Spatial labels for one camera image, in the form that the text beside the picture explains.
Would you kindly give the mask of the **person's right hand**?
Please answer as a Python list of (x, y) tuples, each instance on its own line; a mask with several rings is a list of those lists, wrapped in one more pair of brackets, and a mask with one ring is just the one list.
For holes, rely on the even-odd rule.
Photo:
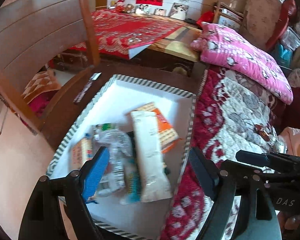
[(280, 211), (277, 218), (282, 239), (300, 239), (300, 215)]

